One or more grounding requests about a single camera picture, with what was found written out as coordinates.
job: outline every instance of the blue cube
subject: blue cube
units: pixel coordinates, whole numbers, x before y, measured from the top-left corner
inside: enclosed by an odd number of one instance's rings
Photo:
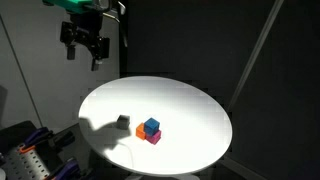
[[[144,132],[149,135],[155,135],[159,130],[160,123],[153,118],[150,118],[144,123]]]

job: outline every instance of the orange cube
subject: orange cube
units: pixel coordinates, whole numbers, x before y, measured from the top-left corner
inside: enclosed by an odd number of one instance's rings
[[[144,132],[144,123],[141,123],[137,128],[136,128],[136,136],[142,140],[146,139],[146,133]]]

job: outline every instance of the stacked cubes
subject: stacked cubes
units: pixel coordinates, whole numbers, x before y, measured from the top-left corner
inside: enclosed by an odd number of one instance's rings
[[[157,144],[161,138],[161,131],[159,130],[160,123],[153,118],[150,118],[145,123],[141,123],[136,128],[136,136],[142,140],[147,140],[151,144]]]

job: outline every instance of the metal rack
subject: metal rack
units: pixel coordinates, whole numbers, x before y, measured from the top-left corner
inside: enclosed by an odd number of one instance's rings
[[[44,162],[35,150],[25,154],[19,152],[24,144],[12,148],[5,155],[5,164],[1,168],[6,172],[7,180],[43,180],[49,176]]]

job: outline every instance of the robotic arm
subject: robotic arm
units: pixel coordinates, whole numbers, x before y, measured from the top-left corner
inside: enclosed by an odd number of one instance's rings
[[[118,0],[42,0],[44,5],[57,5],[65,8],[70,14],[70,22],[62,22],[60,41],[67,47],[67,59],[74,60],[75,46],[79,43],[88,48],[92,55],[91,70],[98,69],[102,59],[109,57],[110,39],[101,37],[99,31],[103,16],[119,23],[124,45],[127,39],[121,26],[121,16],[125,14],[125,6]],[[115,17],[108,12],[115,12]]]

